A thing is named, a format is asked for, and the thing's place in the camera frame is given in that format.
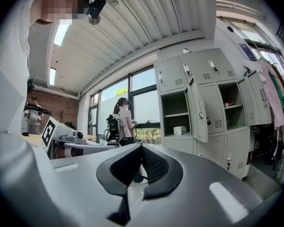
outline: ceiling light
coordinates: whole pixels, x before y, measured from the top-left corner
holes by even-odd
[[[49,70],[49,84],[54,86],[55,85],[55,75],[56,75],[56,69],[50,68]]]
[[[61,46],[66,31],[70,25],[71,25],[71,19],[60,20],[55,39],[53,41],[54,44]]]

